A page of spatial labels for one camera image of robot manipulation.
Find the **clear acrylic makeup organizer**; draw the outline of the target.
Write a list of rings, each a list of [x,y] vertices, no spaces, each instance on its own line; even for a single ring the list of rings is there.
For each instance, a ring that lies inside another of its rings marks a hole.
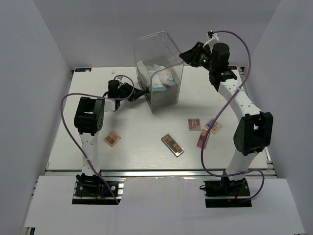
[[[172,37],[164,31],[133,43],[137,81],[152,113],[179,100],[184,62]]]

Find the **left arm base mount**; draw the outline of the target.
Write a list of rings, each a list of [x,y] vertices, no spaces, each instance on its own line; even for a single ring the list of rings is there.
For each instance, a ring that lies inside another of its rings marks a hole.
[[[121,200],[119,181],[107,181],[107,185],[96,175],[76,175],[72,198],[73,205],[118,205]]]

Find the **cotton pad pack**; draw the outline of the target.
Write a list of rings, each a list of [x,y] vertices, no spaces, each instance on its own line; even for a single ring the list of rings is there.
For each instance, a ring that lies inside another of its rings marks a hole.
[[[152,90],[154,92],[165,91],[169,87],[175,86],[172,73],[169,70],[156,72],[152,78]]]
[[[151,77],[157,71],[164,69],[164,66],[154,64],[153,66],[146,66],[142,61],[136,63],[137,69],[140,74],[145,77]]]

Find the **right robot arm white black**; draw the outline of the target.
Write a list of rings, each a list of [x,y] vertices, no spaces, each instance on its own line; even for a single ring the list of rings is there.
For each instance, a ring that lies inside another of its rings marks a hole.
[[[228,65],[229,46],[215,43],[213,47],[197,42],[190,50],[179,57],[192,67],[203,67],[209,72],[209,81],[216,91],[229,103],[238,119],[233,136],[234,156],[225,169],[221,190],[233,195],[239,188],[238,182],[245,175],[254,158],[269,146],[272,133],[273,116],[256,107],[244,90],[240,88],[237,76]]]

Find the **long brown eyeshadow palette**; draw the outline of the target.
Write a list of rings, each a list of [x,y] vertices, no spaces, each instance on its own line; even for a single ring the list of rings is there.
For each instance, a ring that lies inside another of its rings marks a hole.
[[[176,142],[176,140],[170,134],[166,134],[165,136],[163,136],[161,138],[161,141],[176,157],[179,157],[184,153],[184,149]]]

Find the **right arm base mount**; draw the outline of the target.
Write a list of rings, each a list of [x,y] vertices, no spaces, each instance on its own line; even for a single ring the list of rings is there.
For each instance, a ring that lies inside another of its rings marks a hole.
[[[240,186],[226,187],[221,181],[204,181],[199,187],[205,195],[206,208],[251,208],[247,181]]]

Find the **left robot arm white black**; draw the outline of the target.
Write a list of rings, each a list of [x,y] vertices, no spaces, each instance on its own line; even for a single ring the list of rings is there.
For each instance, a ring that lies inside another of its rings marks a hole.
[[[113,79],[108,82],[108,91],[103,94],[102,98],[85,96],[80,98],[74,117],[74,126],[78,130],[84,151],[80,179],[96,176],[101,171],[98,158],[98,136],[103,127],[104,113],[117,111],[122,100],[133,102],[144,94],[143,90]]]

